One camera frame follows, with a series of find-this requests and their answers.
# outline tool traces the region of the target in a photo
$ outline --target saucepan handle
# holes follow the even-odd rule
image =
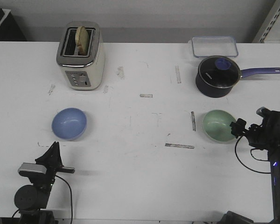
[[[280,68],[253,68],[241,70],[242,78],[256,74],[280,74]]]

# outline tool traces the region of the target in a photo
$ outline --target black cable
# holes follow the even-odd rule
[[[248,170],[251,170],[255,173],[258,173],[258,174],[271,174],[271,172],[261,172],[261,171],[257,171],[255,169],[251,169],[249,167],[247,167],[245,164],[243,164],[243,162],[239,159],[238,157],[238,154],[237,154],[237,146],[238,146],[238,142],[242,139],[243,136],[239,137],[239,139],[237,140],[237,143],[235,143],[235,147],[234,147],[234,153],[235,153],[235,156],[237,157],[238,161],[240,162],[240,164],[242,164],[244,167],[246,167]]]
[[[72,192],[71,192],[71,187],[69,185],[69,183],[67,183],[67,181],[65,179],[63,179],[62,177],[56,175],[56,177],[58,177],[59,179],[63,180],[67,186],[69,186],[70,189],[70,211],[71,211],[71,218],[70,218],[70,224],[73,222],[73,196],[72,196]]]
[[[19,210],[20,210],[20,209],[18,209],[17,211],[15,211],[14,214],[11,216],[10,221],[9,221],[9,224],[13,223],[14,216],[15,216],[15,214],[17,214],[17,212],[18,212]]]
[[[255,159],[255,160],[257,160],[257,161],[269,162],[269,160],[260,160],[260,159],[255,158],[254,155],[252,154],[252,152],[255,151],[255,150],[261,150],[261,149],[259,149],[259,148],[253,148],[253,149],[250,150],[250,154],[251,154],[251,156],[252,156],[253,159]]]

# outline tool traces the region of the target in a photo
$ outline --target table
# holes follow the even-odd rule
[[[270,175],[241,166],[235,142],[211,141],[201,122],[206,112],[222,109],[260,124],[258,108],[280,111],[280,75],[245,78],[227,96],[209,98],[195,85],[200,59],[188,44],[104,45],[101,85],[76,91],[56,63],[57,42],[0,42],[0,217],[13,214],[14,194],[29,184],[17,174],[19,166],[57,140],[63,164],[76,168],[73,175],[59,174],[72,186],[74,218],[217,221],[231,210],[255,222],[272,220]],[[280,67],[280,44],[237,46],[241,69]],[[82,109],[88,119],[75,141],[51,131],[53,117],[67,107]],[[268,163],[250,157],[247,140],[238,147],[248,166],[269,171]],[[70,217],[69,190],[58,179],[47,209],[56,218]]]

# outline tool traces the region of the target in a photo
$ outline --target toaster control panel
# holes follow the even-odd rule
[[[65,71],[70,84],[75,87],[90,87],[90,81],[86,71]]]

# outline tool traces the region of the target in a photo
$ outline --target tape mark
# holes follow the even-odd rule
[[[169,143],[166,143],[165,146],[167,146],[167,147],[177,147],[177,148],[190,148],[190,149],[195,148],[194,146],[179,145],[179,144],[169,144]]]
[[[105,85],[105,87],[104,87],[104,92],[103,92],[103,93],[107,93],[108,90],[109,90],[109,86]]]
[[[196,122],[195,122],[195,114],[194,111],[191,111],[191,118],[192,118],[192,126],[193,126],[193,131],[196,131]]]
[[[140,97],[152,98],[152,94],[140,94]]]
[[[125,73],[123,72],[123,67],[120,66],[117,68],[117,73],[116,75],[120,78],[120,79],[125,79]]]
[[[176,73],[177,83],[182,83],[182,81],[181,81],[181,73],[179,72],[179,66],[178,65],[175,66],[175,73]]]
[[[49,94],[49,95],[51,95],[51,93],[53,92],[53,90],[55,89],[55,87],[56,87],[55,85],[53,85],[53,84],[51,85],[51,88],[50,88],[50,90],[48,91],[48,94]]]

